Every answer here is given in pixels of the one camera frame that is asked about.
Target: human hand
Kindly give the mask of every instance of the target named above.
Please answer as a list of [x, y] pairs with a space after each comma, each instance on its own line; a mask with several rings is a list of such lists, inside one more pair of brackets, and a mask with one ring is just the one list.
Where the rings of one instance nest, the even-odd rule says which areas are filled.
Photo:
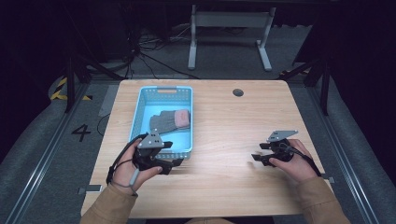
[[131, 181], [132, 175], [134, 174], [134, 171], [136, 170], [136, 167], [130, 161], [134, 155], [134, 151], [137, 147], [137, 145], [141, 142], [141, 139], [138, 139], [134, 141], [131, 146], [125, 151], [125, 153], [122, 155], [119, 163], [117, 164], [117, 169], [113, 175], [113, 182], [114, 182], [114, 187], [119, 189], [121, 192], [124, 192], [126, 194], [132, 195], [134, 191], [137, 191], [145, 181], [149, 180], [150, 178], [154, 177], [155, 175], [159, 174], [163, 168], [161, 166], [156, 166], [152, 167], [150, 169], [147, 169], [145, 171], [141, 171], [139, 175], [137, 176], [136, 181], [134, 182], [134, 185], [132, 190], [129, 187], [129, 182]]
[[[303, 143], [298, 139], [288, 139], [291, 147], [295, 147], [300, 150], [303, 154], [312, 158], [309, 151], [305, 148]], [[291, 176], [295, 181], [302, 182], [306, 179], [317, 176], [312, 167], [305, 161], [301, 156], [294, 155], [293, 158], [288, 161], [280, 161], [275, 158], [270, 158], [269, 162], [271, 162], [274, 166], [279, 167], [281, 170], [286, 172]]]

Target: round hole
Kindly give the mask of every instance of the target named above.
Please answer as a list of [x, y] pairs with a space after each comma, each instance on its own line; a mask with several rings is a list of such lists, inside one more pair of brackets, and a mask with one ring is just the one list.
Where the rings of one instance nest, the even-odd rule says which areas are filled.
[[242, 90], [235, 89], [235, 90], [233, 90], [233, 95], [235, 95], [237, 97], [241, 97], [244, 95], [244, 92]]

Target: beige sleeve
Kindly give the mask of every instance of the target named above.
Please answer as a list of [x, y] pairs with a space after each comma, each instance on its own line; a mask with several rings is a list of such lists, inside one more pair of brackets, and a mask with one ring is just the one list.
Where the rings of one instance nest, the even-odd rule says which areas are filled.
[[314, 177], [303, 181], [297, 187], [297, 193], [308, 223], [350, 223], [323, 178]]
[[136, 198], [122, 193], [109, 184], [91, 208], [82, 216], [80, 223], [125, 224], [134, 207]]

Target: table surface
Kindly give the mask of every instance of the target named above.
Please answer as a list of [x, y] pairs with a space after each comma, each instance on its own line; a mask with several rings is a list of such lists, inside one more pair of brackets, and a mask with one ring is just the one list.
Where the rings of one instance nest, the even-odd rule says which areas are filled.
[[[128, 142], [143, 86], [193, 88], [191, 158], [170, 175], [156, 175], [138, 191], [130, 217], [242, 217], [300, 214], [295, 182], [251, 154], [273, 131], [298, 130], [324, 173], [289, 86], [281, 80], [125, 80], [120, 83], [91, 185], [106, 186], [108, 167]], [[240, 89], [244, 95], [233, 95]], [[81, 214], [99, 193], [87, 193]]]

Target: black curtain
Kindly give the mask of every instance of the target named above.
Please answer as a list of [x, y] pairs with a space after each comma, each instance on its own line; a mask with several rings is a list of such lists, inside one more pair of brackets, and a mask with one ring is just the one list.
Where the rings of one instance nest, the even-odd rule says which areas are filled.
[[48, 90], [64, 68], [57, 34], [35, 2], [0, 7], [0, 161], [50, 104]]
[[[396, 183], [396, 14], [390, 3], [358, 1], [332, 51], [332, 77], [384, 170]], [[358, 148], [349, 148], [359, 153]]]

